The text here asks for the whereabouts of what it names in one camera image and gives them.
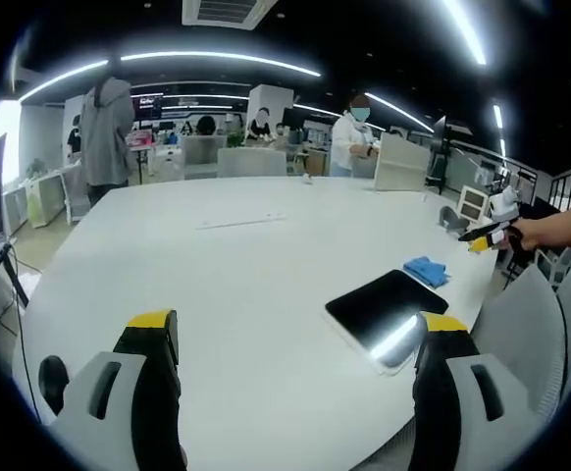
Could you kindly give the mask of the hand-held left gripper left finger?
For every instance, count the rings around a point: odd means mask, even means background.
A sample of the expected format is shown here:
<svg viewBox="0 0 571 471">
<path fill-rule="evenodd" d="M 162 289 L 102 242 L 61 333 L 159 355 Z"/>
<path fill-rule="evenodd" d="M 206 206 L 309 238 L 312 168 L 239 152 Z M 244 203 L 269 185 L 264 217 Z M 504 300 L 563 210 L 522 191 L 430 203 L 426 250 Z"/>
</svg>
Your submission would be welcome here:
<svg viewBox="0 0 571 471">
<path fill-rule="evenodd" d="M 114 348 L 69 376 L 53 358 L 53 436 L 84 470 L 184 470 L 177 313 L 131 319 Z"/>
</svg>

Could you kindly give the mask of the person's right hand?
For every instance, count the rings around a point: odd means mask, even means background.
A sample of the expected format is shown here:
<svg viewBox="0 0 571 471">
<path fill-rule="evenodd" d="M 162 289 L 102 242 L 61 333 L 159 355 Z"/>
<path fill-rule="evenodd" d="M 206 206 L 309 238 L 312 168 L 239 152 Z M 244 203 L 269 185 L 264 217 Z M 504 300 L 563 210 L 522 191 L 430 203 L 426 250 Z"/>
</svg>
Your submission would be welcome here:
<svg viewBox="0 0 571 471">
<path fill-rule="evenodd" d="M 512 228 L 521 233 L 520 244 L 527 251 L 539 246 L 563 247 L 568 244 L 562 214 L 538 220 L 519 219 L 512 224 Z"/>
</svg>

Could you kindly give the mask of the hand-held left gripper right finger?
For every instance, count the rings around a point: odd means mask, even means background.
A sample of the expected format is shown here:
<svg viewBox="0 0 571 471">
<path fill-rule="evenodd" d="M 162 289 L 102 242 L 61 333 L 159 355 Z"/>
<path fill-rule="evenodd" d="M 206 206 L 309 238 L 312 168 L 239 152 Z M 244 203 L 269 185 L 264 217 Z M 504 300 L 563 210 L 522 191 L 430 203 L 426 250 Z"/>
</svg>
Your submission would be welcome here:
<svg viewBox="0 0 571 471">
<path fill-rule="evenodd" d="M 412 470 L 506 470 L 540 425 L 527 388 L 457 319 L 423 311 Z"/>
</svg>

